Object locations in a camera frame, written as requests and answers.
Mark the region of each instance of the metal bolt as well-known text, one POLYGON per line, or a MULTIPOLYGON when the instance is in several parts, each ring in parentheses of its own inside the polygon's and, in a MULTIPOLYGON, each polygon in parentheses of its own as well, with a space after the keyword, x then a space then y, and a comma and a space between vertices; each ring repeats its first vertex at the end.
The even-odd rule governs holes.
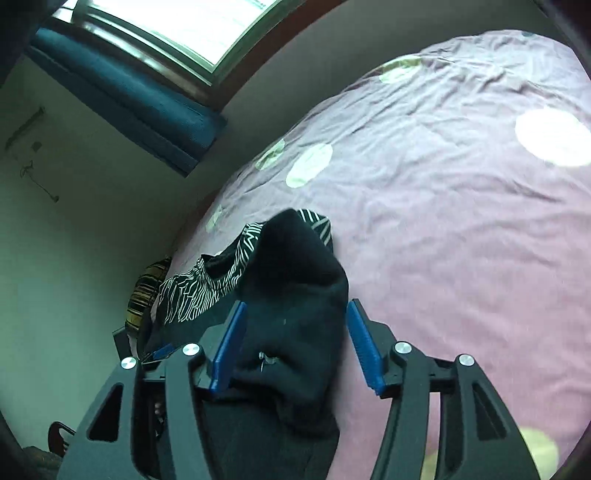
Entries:
POLYGON ((201 347, 196 343, 188 343, 183 347, 183 353, 187 356, 197 355, 201 351, 201 347))
POLYGON ((413 347, 408 342, 398 342, 394 345, 394 350, 398 353, 410 353, 413 350, 413 347))
POLYGON ((121 366, 126 370, 131 370, 133 367, 137 365, 137 363, 138 361, 134 357, 129 356, 121 361, 121 366))
POLYGON ((460 355, 459 360, 464 367, 471 367, 475 363, 474 357, 472 355, 468 355, 467 353, 460 355))

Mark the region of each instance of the wall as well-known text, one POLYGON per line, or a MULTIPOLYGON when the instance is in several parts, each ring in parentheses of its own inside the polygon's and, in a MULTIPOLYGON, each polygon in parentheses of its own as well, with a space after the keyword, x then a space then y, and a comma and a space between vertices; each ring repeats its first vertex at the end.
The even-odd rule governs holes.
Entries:
POLYGON ((558 36, 530 0, 348 0, 232 99, 226 132, 187 179, 24 59, 0 90, 0 145, 39 105, 47 111, 0 160, 0 408, 21 444, 46 447, 53 420, 77 426, 115 365, 110 333, 135 279, 208 192, 376 65, 502 28, 558 36), (19 178, 32 158, 57 204, 19 178))
MULTIPOLYGON (((0 90, 2 150, 38 108, 22 73, 0 90)), ((178 225, 153 192, 136 195, 141 171, 139 186, 109 183, 109 146, 96 149, 102 162, 48 111, 0 160, 0 409, 23 446, 47 449, 52 421, 78 425, 117 363, 111 331, 134 282, 178 225), (20 178, 31 159, 58 203, 20 178)))

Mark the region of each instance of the polka dot bedsheet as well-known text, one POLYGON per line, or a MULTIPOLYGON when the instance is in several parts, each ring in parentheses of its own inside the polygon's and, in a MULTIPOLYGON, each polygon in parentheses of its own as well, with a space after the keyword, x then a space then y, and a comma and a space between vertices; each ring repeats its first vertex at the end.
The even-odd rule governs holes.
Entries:
MULTIPOLYGON (((554 40, 496 31, 425 48, 322 102, 230 179, 169 275, 245 223, 327 215, 351 298, 427 355, 474 355, 547 479, 591 420, 590 127, 591 81, 554 40)), ((370 477, 388 409, 347 339, 329 480, 370 477)))

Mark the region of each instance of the wrinkled fabric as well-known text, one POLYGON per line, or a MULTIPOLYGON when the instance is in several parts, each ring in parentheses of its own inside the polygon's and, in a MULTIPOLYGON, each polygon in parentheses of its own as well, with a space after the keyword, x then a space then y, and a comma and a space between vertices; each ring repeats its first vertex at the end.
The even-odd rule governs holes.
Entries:
MULTIPOLYGON (((519 426, 556 442, 562 462, 591 419, 591 167, 536 157, 515 125, 554 108, 591 127, 591 82, 568 47, 520 31, 418 56, 322 102, 238 172, 171 274, 244 223, 286 207, 322 212, 368 315, 426 355, 474 355, 519 426)), ((367 388, 349 340, 335 396, 329 478, 369 478, 389 402, 367 388)))

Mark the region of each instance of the brown wall trim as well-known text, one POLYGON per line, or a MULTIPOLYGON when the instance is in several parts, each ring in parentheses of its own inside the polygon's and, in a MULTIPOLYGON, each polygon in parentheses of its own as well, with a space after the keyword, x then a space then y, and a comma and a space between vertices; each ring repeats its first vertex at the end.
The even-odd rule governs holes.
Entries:
POLYGON ((306 0, 265 35, 213 93, 213 104, 221 111, 242 86, 275 53, 298 33, 346 0, 306 0))

